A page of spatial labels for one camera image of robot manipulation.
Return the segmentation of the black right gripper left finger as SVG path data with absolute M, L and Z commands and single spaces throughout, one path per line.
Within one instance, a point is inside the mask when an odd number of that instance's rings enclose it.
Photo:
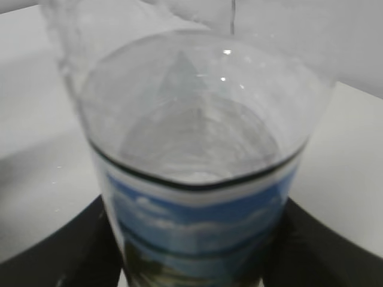
M 121 271 L 98 197 L 57 232 L 1 263 L 1 286 L 117 286 Z

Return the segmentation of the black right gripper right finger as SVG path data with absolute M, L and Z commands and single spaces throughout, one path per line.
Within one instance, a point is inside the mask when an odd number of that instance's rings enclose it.
M 382 258 L 288 200 L 263 271 L 265 286 L 382 286 Z

